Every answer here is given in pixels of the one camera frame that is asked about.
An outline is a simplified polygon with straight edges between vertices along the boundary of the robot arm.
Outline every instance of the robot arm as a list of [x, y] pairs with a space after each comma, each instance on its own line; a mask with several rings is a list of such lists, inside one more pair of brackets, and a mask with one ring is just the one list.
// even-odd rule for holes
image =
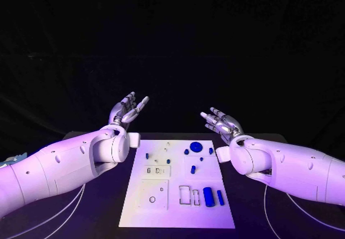
[[125, 128], [148, 101], [149, 97], [138, 108], [132, 92], [113, 108], [119, 112], [107, 126], [51, 144], [24, 161], [0, 168], [0, 218], [31, 202], [70, 192], [126, 160], [130, 147], [141, 146], [141, 135]]
[[229, 146], [217, 149], [220, 162], [231, 161], [237, 172], [294, 196], [345, 205], [345, 163], [315, 149], [244, 135], [233, 117], [216, 108], [201, 113], [205, 125]]

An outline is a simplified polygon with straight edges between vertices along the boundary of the robotic hand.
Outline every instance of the robotic hand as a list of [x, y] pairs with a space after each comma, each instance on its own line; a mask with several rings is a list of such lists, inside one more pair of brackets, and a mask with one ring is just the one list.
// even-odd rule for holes
[[229, 144], [216, 151], [220, 163], [231, 161], [240, 174], [299, 198], [345, 205], [345, 163], [315, 149], [247, 136], [237, 120], [211, 111], [201, 113], [205, 126]]
[[0, 168], [0, 218], [31, 202], [63, 194], [97, 178], [141, 146], [128, 133], [149, 97], [136, 107], [132, 92], [116, 104], [110, 124], [99, 131], [51, 144], [19, 163]]

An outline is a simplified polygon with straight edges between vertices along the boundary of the oval hole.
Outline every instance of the oval hole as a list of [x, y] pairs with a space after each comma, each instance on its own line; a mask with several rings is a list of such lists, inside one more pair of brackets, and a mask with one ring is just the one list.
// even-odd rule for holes
[[60, 160], [60, 155], [55, 156], [55, 161], [60, 163], [61, 160]]
[[83, 154], [86, 153], [86, 148], [84, 146], [80, 147]]

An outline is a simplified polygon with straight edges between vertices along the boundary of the black background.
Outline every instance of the black background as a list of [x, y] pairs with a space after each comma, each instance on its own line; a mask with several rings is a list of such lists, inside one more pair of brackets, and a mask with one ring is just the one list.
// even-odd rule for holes
[[0, 155], [37, 152], [151, 102], [139, 132], [208, 132], [200, 112], [338, 158], [344, 1], [34, 1], [0, 8]]

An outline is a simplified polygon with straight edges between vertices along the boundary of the blue disc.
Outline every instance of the blue disc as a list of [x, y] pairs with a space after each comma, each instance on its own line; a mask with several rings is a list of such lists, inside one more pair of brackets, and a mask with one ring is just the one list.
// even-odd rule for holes
[[203, 151], [203, 144], [200, 142], [194, 142], [191, 144], [191, 150], [195, 152], [195, 153], [200, 153]]

